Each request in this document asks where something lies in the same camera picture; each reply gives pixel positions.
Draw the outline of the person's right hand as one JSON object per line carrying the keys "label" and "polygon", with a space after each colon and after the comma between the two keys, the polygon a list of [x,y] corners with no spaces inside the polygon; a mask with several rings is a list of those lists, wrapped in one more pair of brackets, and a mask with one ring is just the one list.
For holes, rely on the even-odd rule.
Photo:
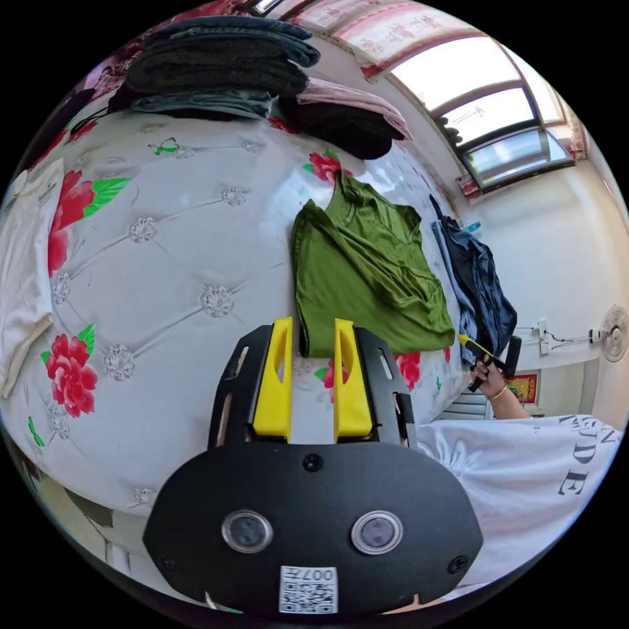
{"label": "person's right hand", "polygon": [[480,381],[480,390],[488,400],[502,395],[507,387],[502,371],[490,356],[476,361],[472,371],[472,379]]}

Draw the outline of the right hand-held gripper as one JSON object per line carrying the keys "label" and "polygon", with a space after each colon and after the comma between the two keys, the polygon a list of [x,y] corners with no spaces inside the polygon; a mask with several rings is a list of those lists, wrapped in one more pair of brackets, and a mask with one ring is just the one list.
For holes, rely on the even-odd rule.
{"label": "right hand-held gripper", "polygon": [[471,369],[470,392],[503,392],[507,387],[507,380],[503,375],[502,363],[492,356],[490,350],[482,347],[477,341],[467,335],[459,334],[462,347],[470,351],[477,358]]}

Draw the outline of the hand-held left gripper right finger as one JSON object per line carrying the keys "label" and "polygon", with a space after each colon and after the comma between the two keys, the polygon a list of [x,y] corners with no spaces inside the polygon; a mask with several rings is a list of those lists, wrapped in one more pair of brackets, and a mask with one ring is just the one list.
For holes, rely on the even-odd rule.
{"label": "hand-held left gripper right finger", "polygon": [[362,440],[372,418],[353,323],[334,321],[334,439]]}

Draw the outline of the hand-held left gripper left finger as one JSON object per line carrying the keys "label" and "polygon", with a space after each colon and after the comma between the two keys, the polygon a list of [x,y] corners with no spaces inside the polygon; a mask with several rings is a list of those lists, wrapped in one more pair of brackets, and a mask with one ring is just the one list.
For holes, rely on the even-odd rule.
{"label": "hand-held left gripper left finger", "polygon": [[292,413],[293,319],[274,321],[253,419],[261,438],[289,438]]}

